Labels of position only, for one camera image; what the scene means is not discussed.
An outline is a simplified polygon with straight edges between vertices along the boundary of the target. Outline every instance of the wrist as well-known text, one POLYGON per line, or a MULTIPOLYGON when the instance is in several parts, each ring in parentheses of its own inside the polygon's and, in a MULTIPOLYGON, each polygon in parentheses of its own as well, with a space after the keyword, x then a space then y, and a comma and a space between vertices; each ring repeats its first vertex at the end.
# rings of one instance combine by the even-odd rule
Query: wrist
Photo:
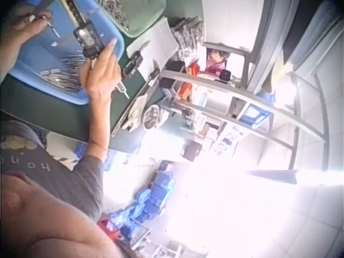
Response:
POLYGON ((90 97, 90 104, 92 106, 94 105, 108 105, 111 104, 111 96, 109 97, 101 97, 101 98, 94 98, 94 97, 90 97))

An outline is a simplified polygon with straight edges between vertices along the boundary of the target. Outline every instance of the blue plastic tray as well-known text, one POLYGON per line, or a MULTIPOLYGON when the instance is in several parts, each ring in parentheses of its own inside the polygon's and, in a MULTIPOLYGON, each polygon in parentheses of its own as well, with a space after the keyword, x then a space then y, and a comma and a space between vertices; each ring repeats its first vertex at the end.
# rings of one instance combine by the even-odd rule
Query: blue plastic tray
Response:
MULTIPOLYGON (((75 2, 82 13, 87 13, 90 10, 98 8, 98 4, 94 0, 76 0, 75 2)), ((50 5, 49 9, 53 11, 53 25, 60 34, 60 37, 65 38, 73 36, 74 24, 69 18, 66 10, 63 8, 61 2, 54 1, 50 5)), ((124 52, 124 39, 116 26, 110 21, 107 15, 100 10, 91 14, 89 19, 95 24, 98 33, 104 34, 104 44, 107 44, 113 37, 117 38, 114 52, 116 57, 120 59, 124 52)), ((52 47, 51 43, 56 40, 56 36, 49 28, 28 40, 22 45, 18 61, 14 68, 10 70, 10 74, 26 84, 44 91, 45 93, 74 104, 84 105, 89 101, 89 97, 84 90, 77 93, 67 92, 48 83, 33 73, 33 71, 39 73, 40 71, 54 68, 66 69, 67 67, 60 61, 60 59, 66 58, 69 54, 77 54, 76 50, 82 49, 75 39, 56 47, 52 47)))

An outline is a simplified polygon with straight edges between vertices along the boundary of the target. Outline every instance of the metal frame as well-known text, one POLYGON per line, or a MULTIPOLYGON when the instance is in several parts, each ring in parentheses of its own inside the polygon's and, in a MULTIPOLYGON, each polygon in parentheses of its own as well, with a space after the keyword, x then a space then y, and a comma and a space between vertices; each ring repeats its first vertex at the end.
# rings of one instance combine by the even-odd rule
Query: metal frame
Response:
MULTIPOLYGON (((300 97, 300 88, 299 83, 297 81, 296 74, 292 73, 290 74, 291 82, 296 87, 296 96, 294 99, 294 115, 297 117, 301 117, 301 97, 300 97)), ((295 128, 294 133, 294 141, 293 141, 293 148, 291 150, 291 156, 289 161, 288 169, 294 169, 295 166, 295 160, 296 160, 296 154, 299 144, 299 136, 300 136, 300 128, 295 128)))
MULTIPOLYGON (((306 123, 305 121, 303 121, 302 119, 300 119, 299 117, 295 116, 294 114, 292 114, 288 111, 285 111, 283 109, 279 109, 277 107, 274 107, 271 104, 268 104, 268 103, 262 101, 262 99, 260 97, 254 95, 248 91, 228 87, 226 84, 223 84, 221 82, 215 82, 215 81, 207 80, 204 78, 198 78, 198 77, 194 77, 192 75, 178 73, 175 71, 163 70, 161 72, 160 76, 165 77, 165 78, 169 78, 172 80, 179 80, 179 81, 188 82, 188 83, 200 84, 200 85, 203 85, 203 86, 208 87, 208 88, 213 89, 213 90, 219 90, 219 91, 226 92, 226 93, 229 92, 234 97, 245 100, 247 103, 257 105, 257 106, 259 106, 265 110, 268 110, 270 112, 273 112, 273 113, 279 113, 279 114, 284 115, 285 117, 287 117, 289 119, 290 123, 300 127, 305 132, 313 135, 314 137, 318 138, 319 140, 324 141, 324 135, 322 133, 320 133, 314 126, 310 125, 309 123, 306 123)), ((224 116, 226 119, 232 119, 232 118, 229 118, 227 115, 224 115, 221 113, 219 113, 219 114, 224 116)))
MULTIPOLYGON (((244 56, 244 67, 241 77, 241 88, 257 93, 261 85, 267 78, 282 50, 283 43, 289 33, 293 19, 296 14, 299 0, 265 0, 261 15, 261 20, 252 52, 237 49, 229 46, 222 46, 210 42, 205 42, 205 47, 227 51, 244 56)), ((241 111, 237 116, 239 120, 249 107, 238 99, 232 99, 229 113, 234 110, 235 103, 241 111)), ((218 131, 217 141, 222 141, 226 135, 227 124, 224 122, 218 131)))
POLYGON ((205 107, 197 106, 197 105, 191 104, 191 103, 186 102, 186 101, 176 101, 176 103, 185 107, 185 108, 197 110, 197 111, 202 112, 203 114, 205 114, 207 116, 220 119, 220 120, 225 121, 225 122, 232 124, 232 125, 236 125, 238 127, 241 127, 242 129, 244 129, 245 131, 247 131, 249 133, 257 135, 258 137, 274 141, 274 142, 282 145, 285 148, 292 149, 292 146, 290 144, 280 140, 277 137, 270 135, 268 132, 264 132, 262 130, 257 130, 257 129, 252 129, 249 125, 246 125, 240 121, 237 121, 234 118, 230 118, 230 117, 228 117, 228 116, 226 116, 220 112, 217 112, 217 111, 214 111, 211 109, 207 109, 205 107))
POLYGON ((314 80, 316 82, 316 86, 320 92, 320 105, 322 110, 322 118, 324 124, 324 135, 325 135, 325 144, 324 144, 324 152, 322 154, 322 166, 321 171, 326 171, 328 168, 328 160, 329 160, 329 124, 328 124, 328 114, 327 114, 327 107, 325 96, 323 93, 323 89, 321 87, 321 83, 319 80, 319 76, 317 73, 314 74, 314 80))

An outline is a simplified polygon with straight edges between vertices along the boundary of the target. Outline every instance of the metal rod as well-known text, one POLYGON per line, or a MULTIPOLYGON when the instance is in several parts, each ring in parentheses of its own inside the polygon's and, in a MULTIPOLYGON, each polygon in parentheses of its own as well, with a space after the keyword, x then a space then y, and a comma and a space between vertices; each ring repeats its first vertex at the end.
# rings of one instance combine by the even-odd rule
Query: metal rod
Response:
POLYGON ((290 75, 290 76, 294 76, 298 81, 300 80, 300 81, 304 82, 304 83, 307 84, 312 90, 314 90, 317 94, 320 95, 319 89, 318 89, 316 86, 314 86, 312 83, 306 81, 305 79, 303 79, 301 76, 299 76, 298 74, 296 74, 296 73, 294 73, 294 72, 291 72, 289 75, 290 75))
MULTIPOLYGON (((301 117, 301 97, 300 97, 300 85, 298 83, 298 77, 291 74, 291 82, 296 88, 296 96, 294 98, 294 114, 297 117, 301 117)), ((294 169, 296 155, 299 146, 299 138, 300 138, 300 128, 296 127, 294 130, 294 141, 293 141, 293 149, 291 150, 291 156, 289 161, 288 169, 294 169)))
POLYGON ((228 122, 230 124, 239 126, 239 127, 243 128, 245 131, 248 131, 248 132, 250 132, 252 134, 255 134, 258 137, 274 141, 274 142, 284 146, 285 148, 292 149, 292 146, 290 144, 280 140, 279 138, 274 137, 272 135, 269 135, 267 132, 262 132, 262 131, 257 130, 257 129, 252 129, 249 125, 244 124, 244 123, 242 123, 240 121, 237 121, 234 118, 227 117, 226 115, 221 114, 220 112, 213 111, 213 110, 207 109, 205 107, 197 106, 197 105, 191 104, 191 103, 186 102, 186 101, 176 101, 175 103, 177 103, 177 104, 179 104, 179 105, 181 105, 181 106, 183 106, 185 108, 189 108, 189 109, 193 109, 193 110, 198 110, 198 111, 202 112, 203 114, 205 114, 207 116, 215 117, 215 118, 218 118, 218 119, 220 119, 222 121, 226 121, 226 122, 228 122))
POLYGON ((249 103, 249 104, 257 105, 260 108, 263 108, 263 109, 268 110, 270 112, 273 112, 275 114, 279 113, 279 114, 284 115, 286 118, 288 118, 289 122, 291 122, 292 124, 300 127, 305 132, 313 135, 317 139, 325 141, 324 135, 322 133, 320 133, 319 130, 317 130, 314 126, 303 121, 301 118, 296 117, 294 114, 292 114, 288 111, 285 111, 283 109, 279 109, 277 107, 274 107, 271 104, 264 102, 260 97, 254 95, 254 94, 252 94, 246 90, 228 87, 226 84, 223 84, 221 82, 216 82, 216 81, 208 80, 205 78, 194 77, 194 76, 184 74, 184 73, 179 73, 176 71, 163 70, 163 71, 161 71, 160 76, 165 77, 165 78, 169 78, 172 80, 179 80, 179 81, 188 82, 188 83, 196 83, 196 84, 208 87, 208 88, 213 89, 213 90, 219 90, 219 91, 226 92, 226 93, 229 92, 234 97, 237 97, 239 99, 247 101, 247 103, 249 103))
POLYGON ((211 42, 204 42, 203 46, 206 48, 212 48, 212 49, 216 49, 219 51, 225 51, 228 53, 233 53, 233 54, 237 54, 237 55, 249 55, 250 52, 247 52, 243 49, 239 49, 239 48, 235 48, 235 47, 230 47, 230 46, 223 46, 222 44, 216 44, 216 43, 211 43, 211 42))
POLYGON ((319 80, 319 76, 317 73, 314 74, 314 80, 316 82, 316 86, 320 92, 320 105, 322 110, 322 119, 324 124, 324 135, 325 135, 325 144, 324 144, 324 153, 322 155, 322 171, 327 171, 328 169, 328 160, 329 160, 329 124, 328 124, 328 114, 327 114, 327 106, 326 100, 323 92, 323 88, 321 87, 321 83, 319 80))
POLYGON ((243 63, 241 81, 240 81, 240 88, 247 89, 247 81, 248 81, 248 69, 249 69, 249 56, 244 56, 245 60, 243 63))

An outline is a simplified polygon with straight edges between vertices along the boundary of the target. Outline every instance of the blue box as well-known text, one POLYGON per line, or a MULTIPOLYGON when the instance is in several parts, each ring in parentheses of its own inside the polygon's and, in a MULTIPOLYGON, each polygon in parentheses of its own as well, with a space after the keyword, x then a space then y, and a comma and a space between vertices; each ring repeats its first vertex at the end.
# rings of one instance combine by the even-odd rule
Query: blue box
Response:
POLYGON ((144 212, 146 212, 148 214, 160 215, 161 210, 158 206, 154 205, 154 200, 148 199, 145 202, 144 212))
POLYGON ((131 240, 137 236, 139 229, 135 225, 125 225, 120 228, 120 233, 126 240, 131 240))
POLYGON ((144 203, 151 196, 151 192, 152 192, 151 189, 149 189, 148 187, 144 187, 136 193, 135 200, 138 203, 144 203))
MULTIPOLYGON (((269 104, 273 104, 276 101, 276 98, 273 94, 266 93, 263 90, 258 92, 257 96, 263 98, 265 102, 269 104)), ((270 111, 251 104, 239 121, 251 126, 253 129, 256 129, 261 126, 270 115, 270 111)))
POLYGON ((171 190, 176 183, 171 173, 158 172, 154 179, 154 184, 159 185, 165 189, 171 190))
POLYGON ((165 196, 165 198, 162 199, 162 200, 158 200, 158 199, 155 199, 155 198, 153 198, 153 197, 151 197, 150 200, 151 200, 151 202, 152 202, 155 206, 157 206, 157 207, 159 207, 159 208, 163 208, 163 207, 165 206, 166 202, 167 202, 168 195, 169 195, 169 193, 168 193, 168 194, 165 196))
POLYGON ((165 200, 165 198, 168 196, 170 193, 170 189, 163 188, 157 184, 153 184, 152 186, 152 193, 151 193, 151 198, 154 198, 156 200, 165 200))
MULTIPOLYGON (((87 149, 87 143, 85 142, 78 142, 75 146, 74 153, 77 156, 78 159, 81 159, 84 155, 85 151, 87 149)), ((108 149, 106 154, 106 159, 104 162, 104 171, 109 171, 112 165, 112 162, 114 160, 114 157, 116 156, 117 151, 108 149)))
POLYGON ((146 212, 143 212, 140 216, 138 216, 137 218, 136 218, 136 220, 139 222, 139 223, 143 223, 143 222, 145 222, 146 220, 148 220, 149 219, 149 214, 148 213, 146 213, 146 212))
POLYGON ((122 211, 110 214, 109 218, 116 228, 121 228, 128 220, 128 217, 122 211))
POLYGON ((173 164, 174 164, 174 162, 172 162, 172 161, 163 160, 163 161, 161 161, 158 170, 162 171, 162 172, 164 172, 164 171, 170 172, 173 169, 173 164))
POLYGON ((129 217, 137 218, 141 215, 142 211, 144 210, 145 204, 144 203, 137 203, 135 207, 130 211, 129 217))
MULTIPOLYGON (((75 0, 75 2, 83 14, 98 8, 98 4, 94 0, 75 0)), ((75 26, 61 2, 54 1, 48 8, 53 11, 53 18, 55 19, 53 25, 61 38, 73 37, 73 40, 52 47, 51 43, 55 42, 57 38, 49 28, 46 28, 39 35, 36 35, 22 45, 18 60, 9 73, 27 85, 47 94, 77 105, 84 105, 89 101, 89 96, 85 90, 67 92, 33 73, 55 68, 68 69, 70 66, 61 62, 60 59, 66 58, 69 54, 76 54, 77 49, 82 49, 76 39, 74 39, 73 30, 75 26)), ((91 14, 89 19, 94 23, 98 33, 104 34, 102 37, 104 44, 107 44, 111 38, 117 38, 114 52, 117 58, 120 59, 124 52, 124 39, 116 26, 101 10, 91 14)))

